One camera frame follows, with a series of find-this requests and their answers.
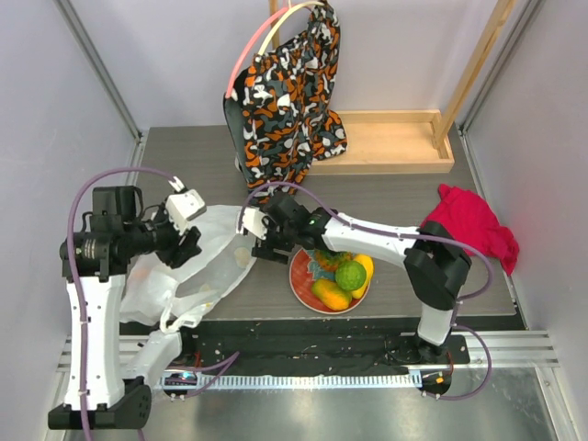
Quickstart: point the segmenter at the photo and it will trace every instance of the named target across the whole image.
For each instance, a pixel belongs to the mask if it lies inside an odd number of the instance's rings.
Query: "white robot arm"
[[[184,191],[168,197],[151,220],[143,221],[142,211],[137,215],[135,207],[135,195],[140,194],[137,187],[96,188],[90,231],[74,236],[75,260],[88,310],[87,360],[81,357],[78,297],[62,246],[63,275],[72,304],[72,375],[63,405],[49,414],[51,429],[82,427],[76,373],[83,363],[91,427],[143,428],[149,418],[153,387],[182,353],[180,334],[156,331],[129,364],[120,367],[119,307],[130,259],[156,252],[170,267],[181,266],[200,251],[194,219],[205,210],[195,190]],[[441,225],[403,228],[356,220],[343,213],[334,217],[324,209],[308,212],[292,196],[278,192],[262,209],[246,209],[238,231],[256,236],[254,256],[281,263],[288,262],[288,255],[278,251],[289,253],[301,245],[368,254],[405,268],[423,303],[414,346],[423,360],[441,354],[459,289],[471,265],[463,250],[419,239],[421,233],[450,238]]]
[[[421,234],[450,239],[442,225],[427,222],[421,228],[394,227],[344,213],[333,217],[324,209],[310,213],[292,196],[278,192],[261,209],[245,210],[240,231],[253,233],[258,239],[254,255],[269,260],[285,262],[287,257],[276,250],[289,252],[298,244],[306,249],[367,254],[404,268],[422,302],[419,352],[424,359],[439,354],[471,266],[463,250],[420,239]]]

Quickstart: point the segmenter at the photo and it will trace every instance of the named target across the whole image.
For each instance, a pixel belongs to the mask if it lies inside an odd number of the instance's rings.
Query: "lime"
[[[364,266],[353,260],[343,262],[334,273],[337,285],[345,291],[353,291],[363,287],[366,278],[368,278],[368,274]]]

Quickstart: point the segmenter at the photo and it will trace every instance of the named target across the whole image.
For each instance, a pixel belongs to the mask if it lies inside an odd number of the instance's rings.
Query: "wooden tray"
[[[447,136],[435,140],[439,110],[338,112],[347,152],[315,161],[311,175],[448,173],[454,164]]]

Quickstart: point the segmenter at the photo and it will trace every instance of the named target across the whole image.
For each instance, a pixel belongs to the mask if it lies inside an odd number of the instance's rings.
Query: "green textured fruit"
[[[333,272],[336,271],[339,265],[343,262],[347,262],[353,258],[351,253],[332,253],[330,251],[315,250],[314,260],[318,262],[322,269],[325,271]]]
[[[354,260],[343,262],[334,273],[334,280],[339,288],[345,291],[360,289],[366,283],[368,272],[359,262]]]

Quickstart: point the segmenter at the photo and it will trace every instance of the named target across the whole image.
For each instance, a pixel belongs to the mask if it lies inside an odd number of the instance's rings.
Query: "patterned cloth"
[[[255,55],[235,80],[231,98],[223,100],[250,191],[267,181],[300,183],[313,158],[346,150],[341,119],[328,108],[340,37],[333,8],[326,2],[314,7],[307,29],[274,51]],[[254,202],[265,203],[272,191],[259,193]]]

